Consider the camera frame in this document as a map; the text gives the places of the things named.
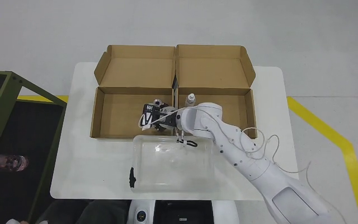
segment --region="yellow tape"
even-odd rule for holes
[[[304,106],[299,104],[292,97],[287,97],[287,102],[290,110],[341,149],[348,175],[351,180],[356,203],[358,205],[358,162],[352,143],[307,110]]]
[[[67,102],[68,96],[57,96],[61,100]],[[40,102],[52,102],[51,100],[46,99],[43,96],[18,96],[18,100],[31,100],[31,101],[40,101]]]

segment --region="person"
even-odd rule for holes
[[[58,199],[52,202],[36,224],[126,224],[130,202]]]

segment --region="cardboard box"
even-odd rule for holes
[[[243,46],[177,45],[176,96],[179,108],[193,93],[196,105],[214,102],[223,107],[223,122],[244,129],[256,127],[253,93],[255,79],[251,61]],[[256,130],[248,130],[257,138]]]
[[[134,138],[139,134],[171,135],[171,131],[142,132],[138,121],[143,106],[161,99],[173,105],[174,46],[110,45],[103,53],[95,76],[92,138]]]

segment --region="transparent plastic bin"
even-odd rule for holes
[[[176,143],[174,136],[136,136],[133,139],[131,190],[146,192],[212,192],[216,188],[213,141],[186,137],[197,147]]]

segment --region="white robotic arm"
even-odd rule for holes
[[[176,126],[194,136],[213,139],[225,159],[262,194],[277,223],[333,223],[328,209],[315,192],[284,174],[257,150],[249,136],[241,134],[238,127],[222,121],[221,106],[202,103],[195,108],[179,110]]]

